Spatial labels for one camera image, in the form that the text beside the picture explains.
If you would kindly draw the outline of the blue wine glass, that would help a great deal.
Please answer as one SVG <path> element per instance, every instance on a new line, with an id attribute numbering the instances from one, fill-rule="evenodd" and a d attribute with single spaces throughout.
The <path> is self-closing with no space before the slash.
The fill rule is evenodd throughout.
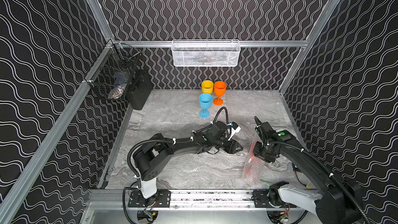
<path id="1" fill-rule="evenodd" d="M 199 112 L 200 117 L 202 118 L 208 118 L 210 116 L 209 108 L 212 105 L 212 95 L 208 93 L 202 93 L 199 96 L 199 104 L 201 107 L 201 111 Z"/>

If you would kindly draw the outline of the red wine glass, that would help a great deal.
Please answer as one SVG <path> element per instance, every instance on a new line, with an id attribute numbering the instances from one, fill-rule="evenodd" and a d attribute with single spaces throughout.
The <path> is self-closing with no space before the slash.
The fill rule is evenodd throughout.
<path id="1" fill-rule="evenodd" d="M 258 141 L 259 137 L 257 132 L 255 132 L 251 138 L 241 177 L 247 188 L 255 188 L 260 182 L 260 178 L 264 171 L 264 161 L 254 155 L 254 149 Z"/>

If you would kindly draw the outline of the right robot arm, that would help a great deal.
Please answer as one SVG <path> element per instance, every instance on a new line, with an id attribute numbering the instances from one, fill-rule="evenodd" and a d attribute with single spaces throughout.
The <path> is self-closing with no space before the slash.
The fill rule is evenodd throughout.
<path id="1" fill-rule="evenodd" d="M 280 181 L 269 187 L 267 200 L 271 206 L 293 204 L 318 216 L 324 224 L 352 224 L 370 219 L 363 208 L 361 187 L 354 181 L 341 179 L 307 151 L 288 131 L 256 128 L 261 139 L 254 156 L 274 162 L 279 156 L 289 159 L 315 185 L 315 191 L 292 187 Z"/>

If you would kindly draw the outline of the yellow wine glass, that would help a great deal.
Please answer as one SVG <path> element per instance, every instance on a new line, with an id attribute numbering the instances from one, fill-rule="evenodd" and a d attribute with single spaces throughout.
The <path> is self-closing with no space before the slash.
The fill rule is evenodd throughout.
<path id="1" fill-rule="evenodd" d="M 212 94 L 214 83 L 211 80 L 205 80 L 201 83 L 201 89 L 203 93 Z"/>

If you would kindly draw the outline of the orange wine glass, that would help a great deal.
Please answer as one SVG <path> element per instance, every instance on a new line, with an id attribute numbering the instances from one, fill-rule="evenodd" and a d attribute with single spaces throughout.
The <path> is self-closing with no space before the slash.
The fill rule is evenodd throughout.
<path id="1" fill-rule="evenodd" d="M 227 84 L 222 81 L 218 81 L 214 83 L 214 94 L 216 98 L 213 100 L 213 103 L 217 106 L 221 106 L 223 104 L 223 100 L 221 97 L 225 94 L 227 89 Z"/>

